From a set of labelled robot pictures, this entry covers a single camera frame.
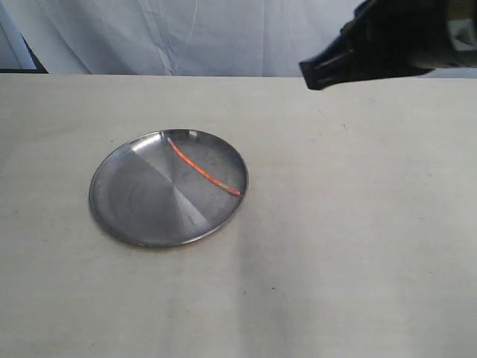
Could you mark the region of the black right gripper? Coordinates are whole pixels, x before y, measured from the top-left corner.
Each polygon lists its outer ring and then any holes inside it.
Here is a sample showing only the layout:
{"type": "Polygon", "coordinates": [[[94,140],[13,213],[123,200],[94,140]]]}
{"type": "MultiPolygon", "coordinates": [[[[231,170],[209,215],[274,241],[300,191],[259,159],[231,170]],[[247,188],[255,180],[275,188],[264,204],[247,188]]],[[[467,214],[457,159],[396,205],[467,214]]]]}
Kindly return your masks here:
{"type": "Polygon", "coordinates": [[[364,1],[340,34],[300,62],[311,90],[426,75],[445,67],[451,45],[446,1],[364,1]]]}

